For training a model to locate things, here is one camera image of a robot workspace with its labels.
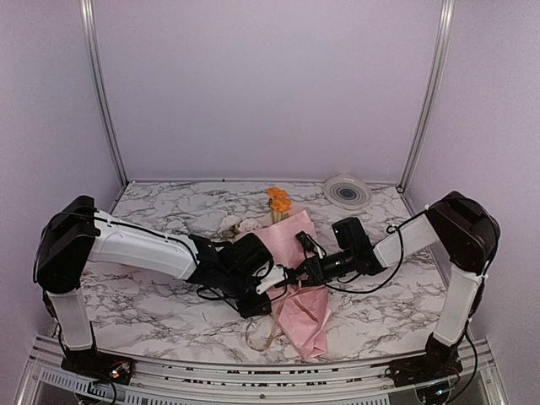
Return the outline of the white rose fake flower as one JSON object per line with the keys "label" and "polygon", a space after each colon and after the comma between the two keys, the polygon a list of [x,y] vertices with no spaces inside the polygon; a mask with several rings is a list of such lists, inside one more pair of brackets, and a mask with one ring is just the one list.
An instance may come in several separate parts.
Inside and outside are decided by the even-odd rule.
{"label": "white rose fake flower", "polygon": [[228,215],[221,220],[219,233],[224,238],[233,238],[245,232],[249,233],[261,228],[262,224],[257,219],[241,219],[236,215]]}

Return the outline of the tan ribbon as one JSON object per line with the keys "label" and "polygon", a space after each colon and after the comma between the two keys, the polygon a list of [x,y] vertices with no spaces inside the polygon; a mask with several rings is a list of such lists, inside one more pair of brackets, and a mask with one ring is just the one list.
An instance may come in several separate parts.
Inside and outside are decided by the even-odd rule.
{"label": "tan ribbon", "polygon": [[270,300],[270,314],[267,316],[269,321],[268,334],[267,336],[262,337],[261,342],[253,342],[251,340],[251,335],[257,331],[257,322],[249,321],[245,332],[247,346],[259,353],[268,350],[272,345],[273,340],[284,334],[283,325],[280,323],[279,319],[282,317],[287,302],[293,301],[297,296],[303,293],[304,288],[302,282],[298,281],[295,282],[292,287],[285,286],[282,293],[272,296]]}

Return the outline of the pink wrapping paper sheet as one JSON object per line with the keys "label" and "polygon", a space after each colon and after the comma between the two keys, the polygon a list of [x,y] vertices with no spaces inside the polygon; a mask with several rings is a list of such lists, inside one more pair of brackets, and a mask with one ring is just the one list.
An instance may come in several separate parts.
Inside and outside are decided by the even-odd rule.
{"label": "pink wrapping paper sheet", "polygon": [[[295,269],[305,259],[303,248],[295,238],[301,231],[316,236],[315,225],[307,209],[301,209],[276,224],[255,229],[252,233],[271,252],[277,265]],[[247,345],[257,352],[264,352],[279,334],[283,334],[303,360],[311,361],[325,354],[326,327],[331,315],[327,288],[308,286],[306,276],[284,287],[271,285],[268,282],[270,278],[264,278],[262,286],[267,289],[272,301],[271,332],[264,343],[253,342],[251,333],[247,332]]]}

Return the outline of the orange fake flower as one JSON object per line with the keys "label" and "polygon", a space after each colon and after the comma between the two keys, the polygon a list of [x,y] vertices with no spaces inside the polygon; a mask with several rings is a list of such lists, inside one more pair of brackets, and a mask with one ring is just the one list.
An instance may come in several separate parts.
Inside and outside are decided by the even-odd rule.
{"label": "orange fake flower", "polygon": [[267,189],[267,194],[269,197],[268,204],[272,223],[276,224],[286,219],[292,208],[292,202],[289,199],[288,193],[277,187],[271,187]]}

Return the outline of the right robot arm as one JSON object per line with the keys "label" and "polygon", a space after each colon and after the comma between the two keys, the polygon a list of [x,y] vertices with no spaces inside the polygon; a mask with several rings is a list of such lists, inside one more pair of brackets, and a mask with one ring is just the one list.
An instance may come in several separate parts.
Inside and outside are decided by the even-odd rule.
{"label": "right robot arm", "polygon": [[453,191],[407,219],[376,244],[360,220],[348,217],[332,226],[339,251],[326,254],[309,235],[297,241],[305,255],[294,270],[310,286],[328,285],[348,273],[375,276],[398,269],[404,260],[434,244],[445,249],[449,281],[440,318],[427,344],[433,346],[418,359],[418,371],[435,378],[451,363],[447,348],[464,337],[478,308],[484,280],[499,248],[500,226],[475,200]]}

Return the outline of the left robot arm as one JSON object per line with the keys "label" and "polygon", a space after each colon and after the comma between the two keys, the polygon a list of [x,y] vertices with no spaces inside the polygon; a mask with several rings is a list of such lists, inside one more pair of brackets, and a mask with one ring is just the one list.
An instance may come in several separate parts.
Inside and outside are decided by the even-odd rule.
{"label": "left robot arm", "polygon": [[42,230],[33,278],[51,304],[64,345],[88,375],[100,375],[107,363],[95,348],[80,283],[87,262],[146,269],[195,284],[243,318],[271,310],[262,282],[274,260],[257,236],[231,243],[161,233],[116,219],[97,209],[92,197],[79,196]]}

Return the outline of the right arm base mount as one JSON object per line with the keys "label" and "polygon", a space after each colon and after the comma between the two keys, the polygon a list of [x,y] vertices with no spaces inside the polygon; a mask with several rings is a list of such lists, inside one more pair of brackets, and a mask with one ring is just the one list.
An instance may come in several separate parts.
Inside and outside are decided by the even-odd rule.
{"label": "right arm base mount", "polygon": [[424,354],[392,360],[385,370],[385,376],[392,379],[395,387],[401,387],[457,375],[463,370],[458,359],[458,347],[463,337],[447,346],[431,333]]}

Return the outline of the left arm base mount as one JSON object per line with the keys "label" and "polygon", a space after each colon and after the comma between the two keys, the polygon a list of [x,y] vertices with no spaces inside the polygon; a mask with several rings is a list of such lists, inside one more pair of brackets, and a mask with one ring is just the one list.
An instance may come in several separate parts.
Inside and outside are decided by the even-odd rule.
{"label": "left arm base mount", "polygon": [[64,370],[125,386],[132,379],[135,365],[132,358],[104,353],[95,345],[85,350],[70,350],[62,346],[62,351],[64,357],[61,367]]}

